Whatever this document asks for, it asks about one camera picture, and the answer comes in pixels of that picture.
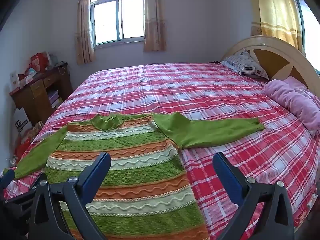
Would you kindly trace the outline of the green striped knit sweater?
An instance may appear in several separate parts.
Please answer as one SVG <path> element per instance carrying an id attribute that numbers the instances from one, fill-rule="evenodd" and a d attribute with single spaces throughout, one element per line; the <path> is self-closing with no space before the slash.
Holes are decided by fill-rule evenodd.
<path id="1" fill-rule="evenodd" d="M 111 167 L 86 209 L 108 239 L 208 239 L 179 152 L 221 146 L 263 129 L 257 118 L 97 115 L 41 141 L 17 164 L 15 177 L 43 171 L 50 183 L 60 183 L 107 152 Z"/>

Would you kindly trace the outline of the red plaid bed sheet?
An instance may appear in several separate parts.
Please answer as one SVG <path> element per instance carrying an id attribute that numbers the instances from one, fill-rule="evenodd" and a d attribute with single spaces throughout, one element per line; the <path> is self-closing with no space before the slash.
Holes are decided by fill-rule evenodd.
<path id="1" fill-rule="evenodd" d="M 66 124 L 97 115 L 177 112 L 189 120 L 257 118 L 264 125 L 262 131 L 221 146 L 186 148 L 179 152 L 179 158 L 204 218 L 208 239 L 218 239 L 238 209 L 213 168 L 213 156 L 217 153 L 223 153 L 244 176 L 259 183 L 284 183 L 295 232 L 317 198 L 319 135 L 312 137 L 295 115 L 265 94 L 264 86 L 270 81 L 241 76 L 219 63 L 151 64 L 102 70 L 90 75 L 49 117 L 22 159 Z M 41 172 L 21 179 L 15 177 L 4 190 L 4 197 L 26 193 Z M 83 239 L 66 202 L 59 204 L 73 239 Z M 250 239 L 263 205 L 257 204 L 240 239 Z"/>

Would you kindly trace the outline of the red plastic bag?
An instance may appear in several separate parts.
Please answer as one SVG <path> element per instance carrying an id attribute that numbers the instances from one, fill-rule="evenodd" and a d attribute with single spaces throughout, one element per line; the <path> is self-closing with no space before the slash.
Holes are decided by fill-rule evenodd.
<path id="1" fill-rule="evenodd" d="M 22 140 L 21 137 L 17 139 L 17 145 L 15 147 L 14 155 L 16 157 L 16 164 L 19 163 L 20 159 L 22 158 L 25 151 L 31 145 L 31 139 L 27 137 L 25 140 Z"/>

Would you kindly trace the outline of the white paper bag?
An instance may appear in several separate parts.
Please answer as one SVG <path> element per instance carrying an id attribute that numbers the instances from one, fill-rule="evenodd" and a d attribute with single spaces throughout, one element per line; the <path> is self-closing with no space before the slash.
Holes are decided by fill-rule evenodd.
<path id="1" fill-rule="evenodd" d="M 24 136 L 26 131 L 32 129 L 33 127 L 25 113 L 24 108 L 17 108 L 14 111 L 14 124 L 20 136 Z"/>

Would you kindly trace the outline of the stacked books in desk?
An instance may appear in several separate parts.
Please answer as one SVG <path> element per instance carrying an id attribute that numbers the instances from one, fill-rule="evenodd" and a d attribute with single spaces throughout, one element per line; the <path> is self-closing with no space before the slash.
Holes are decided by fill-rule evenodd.
<path id="1" fill-rule="evenodd" d="M 58 91 L 52 91 L 48 94 L 48 98 L 53 109 L 57 109 L 63 102 L 62 98 L 59 96 Z"/>

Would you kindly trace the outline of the wooden desk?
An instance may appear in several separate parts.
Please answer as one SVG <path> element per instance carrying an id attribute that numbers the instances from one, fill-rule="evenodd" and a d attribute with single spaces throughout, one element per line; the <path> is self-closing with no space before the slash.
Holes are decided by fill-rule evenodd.
<path id="1" fill-rule="evenodd" d="M 34 79 L 10 92 L 10 96 L 17 108 L 23 108 L 32 125 L 38 121 L 45 123 L 54 113 L 49 95 L 57 92 L 58 98 L 65 101 L 73 93 L 70 80 L 69 65 L 63 62 L 44 73 L 38 73 Z"/>

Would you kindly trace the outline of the pink blanket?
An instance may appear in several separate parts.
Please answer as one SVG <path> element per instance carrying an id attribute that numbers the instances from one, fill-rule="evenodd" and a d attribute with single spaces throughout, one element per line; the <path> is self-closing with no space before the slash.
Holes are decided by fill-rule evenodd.
<path id="1" fill-rule="evenodd" d="M 312 137 L 319 135 L 319 98 L 292 76 L 274 79 L 264 86 L 264 92 L 290 111 L 306 127 Z"/>

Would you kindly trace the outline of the red gift box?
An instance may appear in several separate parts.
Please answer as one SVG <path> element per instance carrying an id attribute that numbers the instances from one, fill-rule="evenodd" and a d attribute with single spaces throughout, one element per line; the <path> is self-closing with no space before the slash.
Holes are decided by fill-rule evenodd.
<path id="1" fill-rule="evenodd" d="M 49 59 L 47 53 L 37 53 L 30 58 L 31 67 L 38 73 L 44 73 L 49 66 Z"/>

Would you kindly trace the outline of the patterned pillow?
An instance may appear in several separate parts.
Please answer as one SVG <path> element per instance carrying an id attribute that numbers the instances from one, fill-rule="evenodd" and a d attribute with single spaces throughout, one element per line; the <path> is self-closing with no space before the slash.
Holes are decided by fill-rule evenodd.
<path id="1" fill-rule="evenodd" d="M 237 51 L 231 56 L 225 57 L 220 63 L 239 75 L 248 77 L 258 76 L 269 80 L 264 68 L 251 57 L 248 51 L 244 49 Z"/>

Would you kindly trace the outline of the wooden bed headboard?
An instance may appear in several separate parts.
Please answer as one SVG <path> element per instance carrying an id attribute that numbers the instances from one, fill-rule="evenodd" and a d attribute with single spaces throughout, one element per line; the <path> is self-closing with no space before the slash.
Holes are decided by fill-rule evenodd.
<path id="1" fill-rule="evenodd" d="M 232 46 L 224 57 L 246 50 L 260 64 L 270 80 L 294 77 L 315 96 L 320 96 L 319 75 L 308 59 L 295 47 L 276 37 L 251 36 Z"/>

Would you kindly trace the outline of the left beige curtain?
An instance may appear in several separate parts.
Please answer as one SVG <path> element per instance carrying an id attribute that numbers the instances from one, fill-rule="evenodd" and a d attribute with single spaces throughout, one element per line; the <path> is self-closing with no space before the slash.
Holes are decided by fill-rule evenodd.
<path id="1" fill-rule="evenodd" d="M 78 65 L 87 64 L 95 60 L 91 31 L 91 0 L 78 0 L 75 48 Z"/>

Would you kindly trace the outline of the beige curtain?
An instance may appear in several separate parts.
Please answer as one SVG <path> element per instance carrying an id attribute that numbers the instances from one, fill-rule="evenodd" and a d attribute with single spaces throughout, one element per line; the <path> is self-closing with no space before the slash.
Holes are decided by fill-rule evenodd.
<path id="1" fill-rule="evenodd" d="M 144 0 L 144 51 L 166 51 L 162 0 Z"/>
<path id="2" fill-rule="evenodd" d="M 87 64 L 95 60 L 91 31 L 91 0 L 78 0 L 75 48 L 78 65 Z"/>

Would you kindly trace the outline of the yellow curtain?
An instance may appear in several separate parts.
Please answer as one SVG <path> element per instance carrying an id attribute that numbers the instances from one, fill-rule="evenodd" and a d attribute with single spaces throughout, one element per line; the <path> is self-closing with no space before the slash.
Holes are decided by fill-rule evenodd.
<path id="1" fill-rule="evenodd" d="M 251 35 L 276 37 L 304 53 L 302 26 L 294 0 L 251 0 Z"/>

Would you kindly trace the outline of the right beige curtain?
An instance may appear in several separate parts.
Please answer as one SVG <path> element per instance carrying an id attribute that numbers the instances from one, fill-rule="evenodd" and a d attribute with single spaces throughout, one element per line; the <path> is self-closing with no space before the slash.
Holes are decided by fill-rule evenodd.
<path id="1" fill-rule="evenodd" d="M 162 0 L 144 0 L 144 51 L 166 51 Z"/>

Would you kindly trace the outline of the window with green frame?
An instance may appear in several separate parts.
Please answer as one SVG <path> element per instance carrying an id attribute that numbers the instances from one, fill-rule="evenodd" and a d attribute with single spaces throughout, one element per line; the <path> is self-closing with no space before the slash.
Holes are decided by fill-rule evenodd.
<path id="1" fill-rule="evenodd" d="M 91 0 L 96 48 L 144 40 L 144 0 Z"/>

